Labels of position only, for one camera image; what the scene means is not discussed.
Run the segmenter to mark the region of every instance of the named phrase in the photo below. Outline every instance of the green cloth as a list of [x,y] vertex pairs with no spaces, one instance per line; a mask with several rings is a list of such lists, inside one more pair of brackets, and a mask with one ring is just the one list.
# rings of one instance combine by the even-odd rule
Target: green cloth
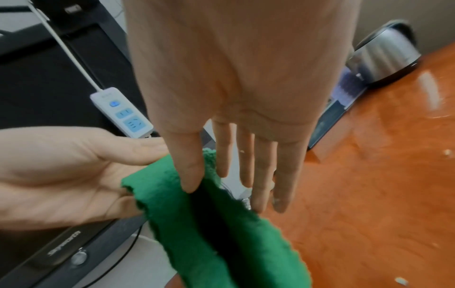
[[204,158],[205,177],[192,194],[182,191],[170,156],[122,180],[186,287],[311,287],[280,231],[219,188],[215,151],[205,149]]

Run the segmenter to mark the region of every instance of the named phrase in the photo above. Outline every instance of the electric kettle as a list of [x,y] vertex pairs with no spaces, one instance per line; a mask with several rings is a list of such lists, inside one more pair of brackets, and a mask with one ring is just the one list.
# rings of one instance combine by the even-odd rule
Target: electric kettle
[[416,68],[421,54],[410,25],[390,21],[362,40],[346,66],[370,87],[387,85]]

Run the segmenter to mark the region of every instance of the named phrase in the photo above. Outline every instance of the glossy table surface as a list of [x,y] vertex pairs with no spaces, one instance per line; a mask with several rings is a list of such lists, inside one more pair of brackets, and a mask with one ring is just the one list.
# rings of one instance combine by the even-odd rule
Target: glossy table surface
[[455,287],[455,44],[362,96],[308,153],[288,212],[263,216],[315,288]]

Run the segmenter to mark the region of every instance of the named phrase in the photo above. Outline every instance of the kettle handle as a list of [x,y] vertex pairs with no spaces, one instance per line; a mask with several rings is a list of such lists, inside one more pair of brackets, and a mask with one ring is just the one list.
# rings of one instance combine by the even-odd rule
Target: kettle handle
[[411,26],[404,20],[393,20],[386,24],[387,28],[392,28],[403,34],[413,45],[417,47],[416,36]]

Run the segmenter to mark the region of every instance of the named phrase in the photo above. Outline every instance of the wall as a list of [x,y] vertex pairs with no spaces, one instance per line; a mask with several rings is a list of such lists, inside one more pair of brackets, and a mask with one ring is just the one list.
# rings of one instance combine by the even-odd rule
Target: wall
[[455,41],[455,0],[363,0],[354,46],[392,19],[414,28],[419,50],[426,54]]

